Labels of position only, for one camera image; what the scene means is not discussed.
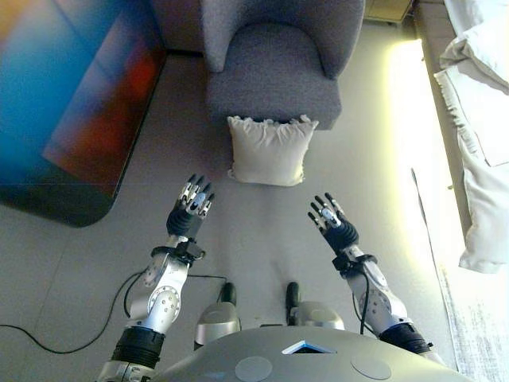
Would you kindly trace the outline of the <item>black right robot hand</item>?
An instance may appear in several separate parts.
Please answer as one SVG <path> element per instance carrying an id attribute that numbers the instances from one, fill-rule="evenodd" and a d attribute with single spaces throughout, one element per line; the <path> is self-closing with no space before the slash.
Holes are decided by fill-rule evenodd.
<path id="1" fill-rule="evenodd" d="M 315 196 L 314 199 L 310 203 L 313 212 L 308 212 L 308 217 L 334 253 L 350 260 L 362 256 L 358 246 L 359 234 L 336 199 L 330 193 L 325 193 L 324 198 Z"/>

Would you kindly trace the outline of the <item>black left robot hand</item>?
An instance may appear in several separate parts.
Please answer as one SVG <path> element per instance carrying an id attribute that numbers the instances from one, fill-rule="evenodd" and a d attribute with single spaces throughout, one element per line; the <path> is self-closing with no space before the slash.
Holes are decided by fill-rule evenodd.
<path id="1" fill-rule="evenodd" d="M 195 239 L 212 207 L 215 194 L 212 183 L 204 184 L 204 175 L 195 173 L 185 182 L 166 221 L 169 236 Z"/>

